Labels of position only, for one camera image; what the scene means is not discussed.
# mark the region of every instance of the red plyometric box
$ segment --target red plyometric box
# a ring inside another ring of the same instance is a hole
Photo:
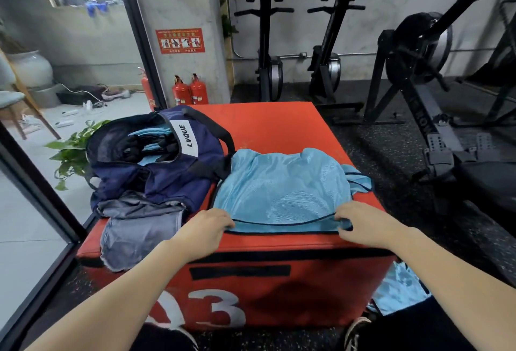
[[[312,103],[194,107],[225,127],[236,149],[294,154],[312,147],[351,164]],[[354,198],[381,208],[372,192]],[[100,260],[106,222],[95,225],[77,255],[100,287],[121,276]],[[194,330],[345,326],[361,315],[393,259],[390,251],[347,243],[336,234],[225,234],[217,252],[176,274],[148,321]]]
[[[202,29],[157,30],[159,48],[162,54],[193,54],[206,52]]]

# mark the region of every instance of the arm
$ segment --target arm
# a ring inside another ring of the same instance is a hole
[[[367,204],[345,203],[335,218],[353,223],[352,231],[339,229],[342,239],[389,249],[404,260],[478,351],[514,349],[516,289],[452,255],[420,230]]]
[[[233,220],[223,210],[201,211],[132,270],[81,303],[27,351],[126,351],[170,279],[186,263],[208,256]]]

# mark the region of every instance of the gray cloth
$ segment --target gray cloth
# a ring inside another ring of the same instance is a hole
[[[111,271],[130,270],[161,241],[181,227],[184,206],[177,202],[154,204],[139,192],[126,192],[98,205],[109,217],[100,240],[101,259]]]

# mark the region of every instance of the light blue towel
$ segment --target light blue towel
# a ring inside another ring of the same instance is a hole
[[[213,207],[235,220],[230,232],[336,232],[336,208],[370,190],[369,177],[317,149],[291,155],[244,149],[233,156]]]
[[[394,262],[372,299],[380,312],[388,315],[423,302],[431,296],[431,293],[426,293],[419,278],[407,264]],[[376,311],[372,304],[367,307]]]

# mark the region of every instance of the forearm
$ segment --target forearm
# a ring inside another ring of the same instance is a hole
[[[516,290],[407,228],[390,249],[421,278],[478,351],[516,344]]]
[[[186,264],[174,241],[144,260],[49,328],[28,351],[126,351],[169,280]]]

